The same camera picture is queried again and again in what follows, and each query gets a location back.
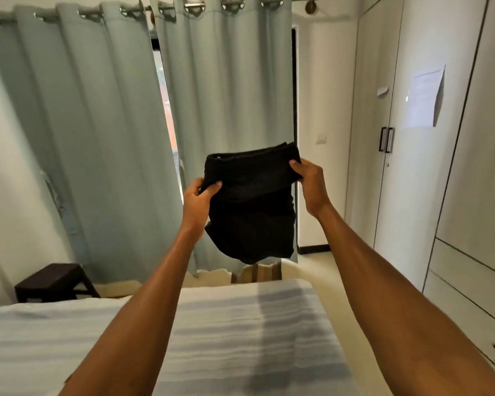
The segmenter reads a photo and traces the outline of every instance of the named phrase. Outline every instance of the black cloth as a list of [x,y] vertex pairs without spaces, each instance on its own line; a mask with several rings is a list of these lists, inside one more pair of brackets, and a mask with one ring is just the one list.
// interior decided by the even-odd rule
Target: black cloth
[[207,156],[201,191],[218,180],[205,231],[218,249],[246,264],[293,253],[295,210],[291,184],[301,176],[289,161],[300,162],[293,143],[251,152]]

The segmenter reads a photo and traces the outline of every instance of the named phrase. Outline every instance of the forearm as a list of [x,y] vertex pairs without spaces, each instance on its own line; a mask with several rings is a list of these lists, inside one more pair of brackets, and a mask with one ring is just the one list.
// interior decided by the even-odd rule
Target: forearm
[[331,205],[323,208],[319,222],[350,306],[395,395],[495,394],[495,373],[448,317]]
[[187,231],[178,233],[160,265],[121,308],[68,380],[61,396],[152,393],[197,239]]

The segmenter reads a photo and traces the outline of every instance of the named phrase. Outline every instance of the bed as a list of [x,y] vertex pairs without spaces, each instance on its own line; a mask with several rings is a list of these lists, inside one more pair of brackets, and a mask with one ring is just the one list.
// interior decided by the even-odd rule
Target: bed
[[[0,307],[0,395],[56,394],[126,299]],[[359,394],[312,286],[182,289],[154,395]]]

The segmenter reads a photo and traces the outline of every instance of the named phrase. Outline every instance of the paper note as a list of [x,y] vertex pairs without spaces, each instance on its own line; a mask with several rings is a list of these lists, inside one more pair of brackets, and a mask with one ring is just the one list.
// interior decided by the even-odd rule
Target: paper note
[[413,76],[409,94],[406,98],[406,128],[433,126],[436,97],[438,96],[444,69],[445,66],[432,71],[420,72]]
[[376,91],[376,95],[383,95],[388,91],[389,91],[388,86],[378,87],[378,90]]

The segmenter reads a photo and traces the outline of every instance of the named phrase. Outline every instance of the dark wooden stool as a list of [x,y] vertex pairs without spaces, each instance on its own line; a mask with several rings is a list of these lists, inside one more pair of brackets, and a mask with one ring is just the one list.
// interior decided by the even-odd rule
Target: dark wooden stool
[[[74,290],[81,282],[86,290]],[[19,303],[28,299],[40,299],[42,303],[74,300],[77,295],[100,297],[79,264],[60,263],[45,266],[24,279],[15,286],[15,293]]]

